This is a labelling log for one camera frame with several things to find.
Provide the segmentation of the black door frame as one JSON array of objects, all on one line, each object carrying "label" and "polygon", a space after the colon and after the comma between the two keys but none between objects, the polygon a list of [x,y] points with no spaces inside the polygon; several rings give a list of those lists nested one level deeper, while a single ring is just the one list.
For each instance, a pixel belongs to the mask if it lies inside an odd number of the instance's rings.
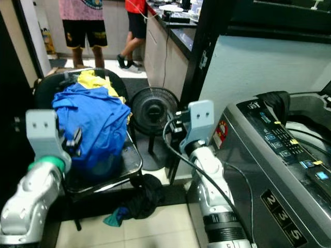
[{"label": "black door frame", "polygon": [[238,2],[239,0],[204,0],[180,95],[180,109],[188,107],[190,102],[201,99],[201,91],[205,85],[218,36],[227,30]]}]

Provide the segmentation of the black chair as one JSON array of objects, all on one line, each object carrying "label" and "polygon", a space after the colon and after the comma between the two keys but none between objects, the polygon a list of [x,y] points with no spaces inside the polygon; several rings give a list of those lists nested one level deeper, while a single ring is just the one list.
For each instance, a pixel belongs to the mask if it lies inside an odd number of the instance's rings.
[{"label": "black chair", "polygon": [[[40,109],[50,108],[54,95],[66,87],[73,85],[78,76],[86,71],[94,71],[95,75],[110,80],[111,87],[120,97],[130,99],[126,90],[125,80],[116,73],[102,68],[74,69],[45,76],[35,83],[35,107]],[[76,229],[81,230],[80,220],[83,217],[82,210],[75,209],[75,203],[93,195],[99,195],[104,191],[129,182],[130,179],[142,176],[143,159],[135,145],[134,138],[127,132],[123,150],[120,155],[110,156],[102,166],[111,166],[114,172],[111,174],[102,172],[99,168],[78,169],[71,168],[64,175],[64,196],[68,203],[68,216],[76,224]]]}]

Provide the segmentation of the dark clothes pile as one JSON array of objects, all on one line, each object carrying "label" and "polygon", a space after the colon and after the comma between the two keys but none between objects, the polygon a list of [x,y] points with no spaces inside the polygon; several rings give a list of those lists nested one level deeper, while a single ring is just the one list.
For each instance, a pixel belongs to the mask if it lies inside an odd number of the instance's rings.
[{"label": "dark clothes pile", "polygon": [[163,184],[154,175],[142,174],[130,179],[130,184],[134,189],[132,196],[122,201],[111,215],[104,218],[104,224],[120,227],[125,220],[147,218],[163,201]]}]

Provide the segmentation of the yellow bottle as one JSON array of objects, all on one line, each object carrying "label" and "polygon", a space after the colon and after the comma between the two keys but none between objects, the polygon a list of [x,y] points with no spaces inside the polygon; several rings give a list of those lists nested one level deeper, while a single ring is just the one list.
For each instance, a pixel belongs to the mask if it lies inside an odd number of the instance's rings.
[{"label": "yellow bottle", "polygon": [[50,31],[47,28],[41,29],[42,38],[44,42],[45,50],[47,51],[48,56],[56,56],[56,50],[52,40]]}]

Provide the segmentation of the dark window frame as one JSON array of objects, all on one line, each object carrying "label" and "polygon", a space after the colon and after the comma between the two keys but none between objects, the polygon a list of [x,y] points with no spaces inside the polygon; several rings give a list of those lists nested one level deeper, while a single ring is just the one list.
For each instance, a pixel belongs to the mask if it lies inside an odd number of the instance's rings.
[{"label": "dark window frame", "polygon": [[331,44],[331,0],[237,0],[225,34]]}]

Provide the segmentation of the beige kitchen counter cabinet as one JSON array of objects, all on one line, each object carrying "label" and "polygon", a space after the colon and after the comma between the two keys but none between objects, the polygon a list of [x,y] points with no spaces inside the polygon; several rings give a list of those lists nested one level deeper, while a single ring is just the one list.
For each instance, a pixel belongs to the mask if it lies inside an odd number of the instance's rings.
[{"label": "beige kitchen counter cabinet", "polygon": [[151,87],[163,87],[180,98],[196,26],[166,26],[158,0],[147,0],[144,66]]}]

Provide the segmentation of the person in pink shirt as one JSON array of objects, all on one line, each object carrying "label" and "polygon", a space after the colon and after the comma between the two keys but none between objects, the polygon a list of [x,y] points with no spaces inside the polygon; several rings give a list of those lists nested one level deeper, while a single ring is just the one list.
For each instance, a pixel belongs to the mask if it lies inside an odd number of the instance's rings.
[{"label": "person in pink shirt", "polygon": [[95,68],[104,68],[102,48],[108,45],[102,0],[57,0],[66,47],[72,51],[75,68],[83,68],[83,49],[90,47]]}]

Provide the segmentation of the grey washing machine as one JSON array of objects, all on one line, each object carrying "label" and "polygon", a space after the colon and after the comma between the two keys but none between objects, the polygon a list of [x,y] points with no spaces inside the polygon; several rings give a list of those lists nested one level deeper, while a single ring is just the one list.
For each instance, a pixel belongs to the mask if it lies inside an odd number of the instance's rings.
[{"label": "grey washing machine", "polygon": [[213,135],[258,248],[331,248],[331,97],[293,93],[284,118],[257,97],[227,106]]}]

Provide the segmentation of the black stove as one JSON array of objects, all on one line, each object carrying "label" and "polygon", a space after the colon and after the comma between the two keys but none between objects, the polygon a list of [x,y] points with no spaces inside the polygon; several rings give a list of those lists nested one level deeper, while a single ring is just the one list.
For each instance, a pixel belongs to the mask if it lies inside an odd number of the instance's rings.
[{"label": "black stove", "polygon": [[166,26],[196,26],[197,23],[191,18],[191,14],[186,12],[172,12],[165,10],[161,15],[161,19]]}]

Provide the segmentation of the black floor fan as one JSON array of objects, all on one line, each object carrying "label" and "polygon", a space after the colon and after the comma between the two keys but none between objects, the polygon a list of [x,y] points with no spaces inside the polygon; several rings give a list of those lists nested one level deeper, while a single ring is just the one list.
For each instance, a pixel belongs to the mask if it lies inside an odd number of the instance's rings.
[{"label": "black floor fan", "polygon": [[138,90],[128,101],[132,116],[129,134],[134,144],[139,144],[137,133],[147,137],[147,153],[156,160],[154,147],[156,138],[161,137],[166,123],[178,107],[179,100],[163,87],[147,87]]}]

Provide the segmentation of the white plate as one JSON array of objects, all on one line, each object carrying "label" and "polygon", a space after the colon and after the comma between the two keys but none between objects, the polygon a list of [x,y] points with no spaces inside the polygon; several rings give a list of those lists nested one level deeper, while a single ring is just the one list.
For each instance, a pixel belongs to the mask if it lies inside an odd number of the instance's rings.
[{"label": "white plate", "polygon": [[182,7],[173,5],[173,4],[161,5],[161,6],[159,6],[159,9],[163,10],[163,11],[170,11],[170,12],[184,12]]}]

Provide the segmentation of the blue shirt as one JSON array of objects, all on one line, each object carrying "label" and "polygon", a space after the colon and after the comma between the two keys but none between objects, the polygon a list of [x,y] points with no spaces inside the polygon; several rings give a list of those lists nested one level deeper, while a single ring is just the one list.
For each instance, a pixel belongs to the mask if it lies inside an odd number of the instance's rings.
[{"label": "blue shirt", "polygon": [[131,109],[105,87],[86,89],[80,84],[57,92],[51,104],[66,139],[72,140],[81,131],[80,155],[72,158],[72,167],[91,173],[112,172],[114,158],[123,151]]}]

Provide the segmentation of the yellow shirt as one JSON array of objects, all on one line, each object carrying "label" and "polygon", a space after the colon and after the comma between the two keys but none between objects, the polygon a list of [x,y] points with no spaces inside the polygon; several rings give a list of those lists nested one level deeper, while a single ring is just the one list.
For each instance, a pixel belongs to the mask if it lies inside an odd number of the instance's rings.
[{"label": "yellow shirt", "polygon": [[78,84],[82,85],[85,89],[106,88],[109,96],[120,97],[118,92],[113,88],[113,83],[104,77],[97,76],[92,69],[81,71],[77,81]]}]

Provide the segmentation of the person in red shirt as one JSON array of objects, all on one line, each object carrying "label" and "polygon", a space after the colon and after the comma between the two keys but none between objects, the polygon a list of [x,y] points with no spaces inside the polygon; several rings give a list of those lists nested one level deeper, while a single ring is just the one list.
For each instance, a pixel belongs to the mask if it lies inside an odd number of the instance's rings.
[{"label": "person in red shirt", "polygon": [[129,20],[129,32],[125,47],[118,54],[117,61],[122,69],[136,69],[133,52],[146,40],[146,0],[125,0],[125,9]]}]

